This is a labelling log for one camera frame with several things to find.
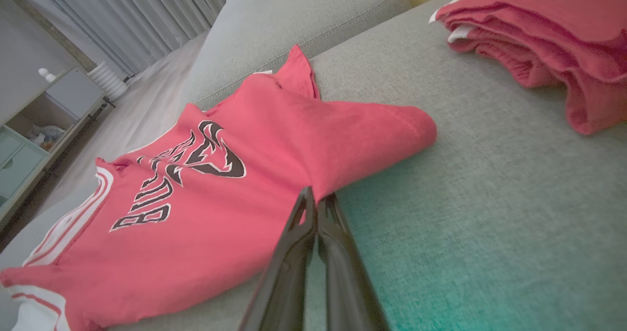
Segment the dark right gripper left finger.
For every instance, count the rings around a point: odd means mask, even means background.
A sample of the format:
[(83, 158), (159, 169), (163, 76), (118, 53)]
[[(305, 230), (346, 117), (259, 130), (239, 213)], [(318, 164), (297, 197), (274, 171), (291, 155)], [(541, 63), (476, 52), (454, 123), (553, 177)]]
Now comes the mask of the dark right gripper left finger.
[(316, 242), (317, 218), (312, 188), (303, 188), (260, 277), (240, 331), (304, 329), (306, 273)]

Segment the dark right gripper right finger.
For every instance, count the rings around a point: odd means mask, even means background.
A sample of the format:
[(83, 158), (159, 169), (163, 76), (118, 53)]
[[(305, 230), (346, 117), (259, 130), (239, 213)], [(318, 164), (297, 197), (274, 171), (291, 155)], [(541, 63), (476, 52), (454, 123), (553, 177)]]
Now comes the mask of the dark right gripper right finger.
[(389, 331), (385, 311), (332, 193), (318, 205), (318, 255), (326, 266), (328, 331)]

